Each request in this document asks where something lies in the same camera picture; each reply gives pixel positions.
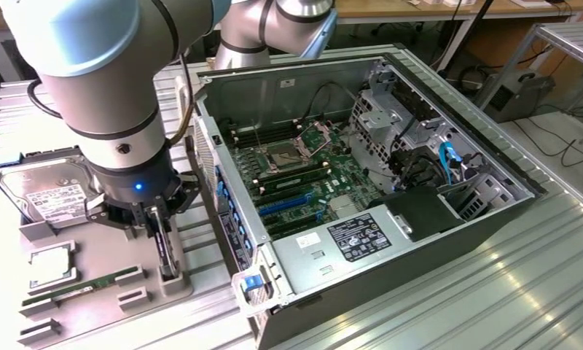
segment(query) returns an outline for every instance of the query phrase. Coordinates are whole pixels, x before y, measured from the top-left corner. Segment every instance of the blue pcie slot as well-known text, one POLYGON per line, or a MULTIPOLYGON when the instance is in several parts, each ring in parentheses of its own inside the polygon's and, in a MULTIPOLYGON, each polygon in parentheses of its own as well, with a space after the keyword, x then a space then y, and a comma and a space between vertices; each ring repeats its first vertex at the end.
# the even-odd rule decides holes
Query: blue pcie slot
POLYGON ((302 206, 306 203, 309 203, 312 197, 313 197, 313 193, 308 193, 306 195, 302 195, 298 198, 290 199, 290 200, 284 201, 278 204, 268 206, 268 207, 260 209, 260 216, 262 217, 268 214, 273 214, 277 211, 282 211, 285 209, 293 208, 294 206, 302 206))

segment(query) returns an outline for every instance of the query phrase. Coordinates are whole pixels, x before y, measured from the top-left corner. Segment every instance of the warning sticker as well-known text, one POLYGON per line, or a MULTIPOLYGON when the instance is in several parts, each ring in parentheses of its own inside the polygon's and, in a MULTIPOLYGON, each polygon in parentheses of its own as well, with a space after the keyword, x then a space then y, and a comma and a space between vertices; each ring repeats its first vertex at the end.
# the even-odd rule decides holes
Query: warning sticker
POLYGON ((389 239, 369 213, 330 226, 329 232, 349 262, 390 246, 389 239))
POLYGON ((85 192, 79 184, 27 194, 39 214, 49 223, 85 215, 85 192))

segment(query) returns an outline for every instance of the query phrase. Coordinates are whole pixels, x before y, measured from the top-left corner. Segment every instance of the robotic arm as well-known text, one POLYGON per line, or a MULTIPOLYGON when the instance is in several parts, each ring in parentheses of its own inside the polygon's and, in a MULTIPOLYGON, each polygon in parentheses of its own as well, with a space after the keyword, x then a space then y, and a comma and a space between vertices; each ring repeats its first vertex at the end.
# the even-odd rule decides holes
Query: robotic arm
POLYGON ((333 0, 236 0, 221 21, 216 69, 269 64, 268 47, 316 59, 336 22, 333 0))
MULTIPOLYGON (((153 76, 229 11, 229 0, 0 0, 20 52, 77 135, 100 197, 88 218, 145 228, 160 272, 179 275, 169 219, 199 180, 171 164, 153 76)), ((333 32, 332 0, 248 0, 223 23, 220 67, 268 63, 269 44, 317 57, 333 32), (246 57, 254 52, 256 59, 246 57)))

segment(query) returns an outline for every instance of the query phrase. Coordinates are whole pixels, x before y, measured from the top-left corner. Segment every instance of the screw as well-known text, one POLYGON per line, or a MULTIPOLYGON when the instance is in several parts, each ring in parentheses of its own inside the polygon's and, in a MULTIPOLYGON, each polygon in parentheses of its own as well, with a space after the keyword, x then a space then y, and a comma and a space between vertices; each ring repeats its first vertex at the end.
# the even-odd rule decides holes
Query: screw
POLYGON ((129 144, 120 144, 117 146, 117 152, 127 155, 132 151, 132 146, 129 144))

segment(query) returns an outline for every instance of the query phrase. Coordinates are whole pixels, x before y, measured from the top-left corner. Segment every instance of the motherboard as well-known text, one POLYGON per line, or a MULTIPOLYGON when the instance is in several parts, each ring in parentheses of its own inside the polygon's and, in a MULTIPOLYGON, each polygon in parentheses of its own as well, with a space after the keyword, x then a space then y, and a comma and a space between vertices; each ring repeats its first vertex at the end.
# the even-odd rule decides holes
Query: motherboard
POLYGON ((368 177, 369 169, 352 155, 342 129, 313 120, 288 130, 294 137, 276 129, 237 133, 239 146, 232 149, 261 221, 274 239, 365 210, 384 195, 368 177))

